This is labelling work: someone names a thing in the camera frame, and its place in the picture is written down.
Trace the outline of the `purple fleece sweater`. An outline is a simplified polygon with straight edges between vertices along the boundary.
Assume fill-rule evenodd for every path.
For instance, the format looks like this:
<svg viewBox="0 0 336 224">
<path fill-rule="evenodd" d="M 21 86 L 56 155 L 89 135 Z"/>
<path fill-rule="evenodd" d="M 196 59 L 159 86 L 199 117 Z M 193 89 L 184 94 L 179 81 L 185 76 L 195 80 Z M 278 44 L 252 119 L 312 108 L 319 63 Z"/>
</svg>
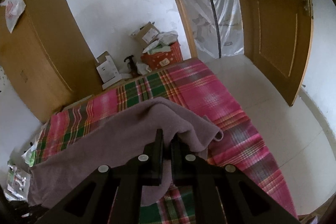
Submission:
<svg viewBox="0 0 336 224">
<path fill-rule="evenodd" d="M 178 135 L 202 158 L 212 141 L 223 139 L 222 130 L 207 117 L 165 98 L 147 100 L 110 117 L 65 150 L 33 166 L 28 203 L 52 208 L 99 166 L 114 168 L 142 154 L 159 128 L 165 146 Z"/>
</svg>

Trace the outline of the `red green plaid blanket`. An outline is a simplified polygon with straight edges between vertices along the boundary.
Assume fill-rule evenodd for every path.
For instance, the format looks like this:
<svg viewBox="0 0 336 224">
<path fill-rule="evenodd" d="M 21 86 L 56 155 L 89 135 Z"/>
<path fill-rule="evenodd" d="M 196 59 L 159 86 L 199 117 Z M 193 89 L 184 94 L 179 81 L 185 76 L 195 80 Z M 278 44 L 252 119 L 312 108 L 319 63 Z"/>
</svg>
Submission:
<svg viewBox="0 0 336 224">
<path fill-rule="evenodd" d="M 116 113 L 157 97 L 206 116 L 219 126 L 224 138 L 211 142 L 208 162 L 237 165 L 284 209 L 295 214 L 284 176 L 261 135 L 216 75 L 197 59 L 129 81 L 54 114 L 39 137 L 35 165 L 91 133 Z"/>
</svg>

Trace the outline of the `green tissue pack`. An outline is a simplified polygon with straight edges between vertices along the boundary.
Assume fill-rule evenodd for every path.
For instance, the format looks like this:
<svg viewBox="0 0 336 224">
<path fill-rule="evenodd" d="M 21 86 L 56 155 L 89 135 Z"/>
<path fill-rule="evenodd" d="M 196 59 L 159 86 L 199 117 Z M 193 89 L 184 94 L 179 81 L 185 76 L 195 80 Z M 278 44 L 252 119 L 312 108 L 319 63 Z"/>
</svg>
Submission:
<svg viewBox="0 0 336 224">
<path fill-rule="evenodd" d="M 29 166 L 32 167 L 35 162 L 36 158 L 36 147 L 31 146 L 22 156 L 21 158 L 24 160 L 24 162 Z"/>
</svg>

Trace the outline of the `white cardboard box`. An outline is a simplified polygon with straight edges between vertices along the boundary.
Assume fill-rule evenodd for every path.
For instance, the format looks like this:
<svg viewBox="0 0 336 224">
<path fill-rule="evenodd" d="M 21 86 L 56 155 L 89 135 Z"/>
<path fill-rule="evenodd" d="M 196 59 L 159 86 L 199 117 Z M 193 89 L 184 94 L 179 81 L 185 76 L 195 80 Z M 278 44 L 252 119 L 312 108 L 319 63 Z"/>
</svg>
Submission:
<svg viewBox="0 0 336 224">
<path fill-rule="evenodd" d="M 122 79 L 111 55 L 107 51 L 97 58 L 96 69 L 104 84 L 108 82 L 112 82 L 114 84 Z"/>
</svg>

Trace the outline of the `black pump bottle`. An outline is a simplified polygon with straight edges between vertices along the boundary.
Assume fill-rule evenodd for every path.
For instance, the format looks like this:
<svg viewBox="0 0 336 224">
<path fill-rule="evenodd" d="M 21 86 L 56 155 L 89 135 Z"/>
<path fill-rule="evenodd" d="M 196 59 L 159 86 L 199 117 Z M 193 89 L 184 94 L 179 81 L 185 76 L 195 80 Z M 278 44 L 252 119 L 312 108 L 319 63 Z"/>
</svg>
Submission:
<svg viewBox="0 0 336 224">
<path fill-rule="evenodd" d="M 133 55 L 127 56 L 123 61 L 124 63 L 127 63 L 127 66 L 130 69 L 130 74 L 132 75 L 133 78 L 136 78 L 139 76 L 138 71 L 137 71 L 137 66 L 133 60 Z"/>
</svg>

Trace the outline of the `red polka dot basket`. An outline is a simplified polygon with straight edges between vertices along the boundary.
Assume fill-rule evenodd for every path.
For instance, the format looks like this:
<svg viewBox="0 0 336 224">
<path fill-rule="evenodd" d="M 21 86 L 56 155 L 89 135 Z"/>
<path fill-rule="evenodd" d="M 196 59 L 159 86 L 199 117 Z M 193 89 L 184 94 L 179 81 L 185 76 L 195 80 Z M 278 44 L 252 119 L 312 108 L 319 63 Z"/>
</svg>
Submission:
<svg viewBox="0 0 336 224">
<path fill-rule="evenodd" d="M 144 53 L 141 56 L 141 61 L 146 65 L 149 65 L 149 68 L 154 71 L 168 65 L 182 62 L 183 57 L 179 42 L 176 41 L 173 44 L 169 45 L 169 47 L 170 51 L 168 52 L 158 52 L 152 55 Z"/>
</svg>

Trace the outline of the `wooden wardrobe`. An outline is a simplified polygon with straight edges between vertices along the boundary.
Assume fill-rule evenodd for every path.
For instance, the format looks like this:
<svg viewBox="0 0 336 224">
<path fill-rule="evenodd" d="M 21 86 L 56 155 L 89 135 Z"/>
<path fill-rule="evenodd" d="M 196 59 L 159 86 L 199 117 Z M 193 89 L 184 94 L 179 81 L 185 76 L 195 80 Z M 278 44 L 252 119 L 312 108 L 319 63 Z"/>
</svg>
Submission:
<svg viewBox="0 0 336 224">
<path fill-rule="evenodd" d="M 14 90 L 41 122 L 63 106 L 99 94 L 96 59 L 67 0 L 23 0 L 13 31 L 1 7 L 1 67 Z"/>
</svg>

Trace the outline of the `brown cardboard box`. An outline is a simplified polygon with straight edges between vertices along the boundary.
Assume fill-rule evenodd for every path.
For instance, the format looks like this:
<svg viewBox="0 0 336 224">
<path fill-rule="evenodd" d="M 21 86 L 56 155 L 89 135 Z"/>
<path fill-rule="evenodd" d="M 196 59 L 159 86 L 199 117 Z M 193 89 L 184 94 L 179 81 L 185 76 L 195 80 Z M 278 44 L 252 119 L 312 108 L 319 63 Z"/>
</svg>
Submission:
<svg viewBox="0 0 336 224">
<path fill-rule="evenodd" d="M 157 39 L 159 34 L 160 31 L 155 27 L 154 22 L 148 22 L 141 28 L 131 33 L 130 36 L 139 42 L 141 47 L 145 49 L 148 45 Z"/>
</svg>

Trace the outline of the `wooden door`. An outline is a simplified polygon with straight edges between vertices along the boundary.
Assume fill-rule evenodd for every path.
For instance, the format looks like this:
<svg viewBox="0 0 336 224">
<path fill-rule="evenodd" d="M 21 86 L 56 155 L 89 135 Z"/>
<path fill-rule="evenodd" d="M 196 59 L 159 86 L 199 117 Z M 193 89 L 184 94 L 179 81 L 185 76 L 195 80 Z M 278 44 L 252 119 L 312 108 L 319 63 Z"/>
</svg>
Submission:
<svg viewBox="0 0 336 224">
<path fill-rule="evenodd" d="M 301 88 L 313 31 L 311 0 L 239 0 L 244 51 L 289 106 Z"/>
</svg>

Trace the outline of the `white paper on wardrobe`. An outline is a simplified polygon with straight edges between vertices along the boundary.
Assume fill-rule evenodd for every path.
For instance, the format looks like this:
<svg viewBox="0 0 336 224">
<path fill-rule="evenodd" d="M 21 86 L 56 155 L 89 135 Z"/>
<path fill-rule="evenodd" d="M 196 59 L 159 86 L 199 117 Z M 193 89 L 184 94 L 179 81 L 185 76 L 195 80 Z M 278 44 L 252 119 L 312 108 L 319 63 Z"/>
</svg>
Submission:
<svg viewBox="0 0 336 224">
<path fill-rule="evenodd" d="M 10 33 L 13 32 L 18 19 L 26 8 L 24 0 L 4 0 L 1 6 L 5 7 L 5 20 Z"/>
</svg>

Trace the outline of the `plastic sheet doorway curtain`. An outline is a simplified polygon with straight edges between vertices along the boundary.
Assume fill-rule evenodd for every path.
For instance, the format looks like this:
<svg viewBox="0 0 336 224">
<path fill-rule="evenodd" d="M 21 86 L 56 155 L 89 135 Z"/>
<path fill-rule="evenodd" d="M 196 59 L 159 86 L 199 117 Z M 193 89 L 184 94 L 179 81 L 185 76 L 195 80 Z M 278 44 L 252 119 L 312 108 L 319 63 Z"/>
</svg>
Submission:
<svg viewBox="0 0 336 224">
<path fill-rule="evenodd" d="M 183 0 L 201 61 L 244 52 L 239 0 Z"/>
</svg>

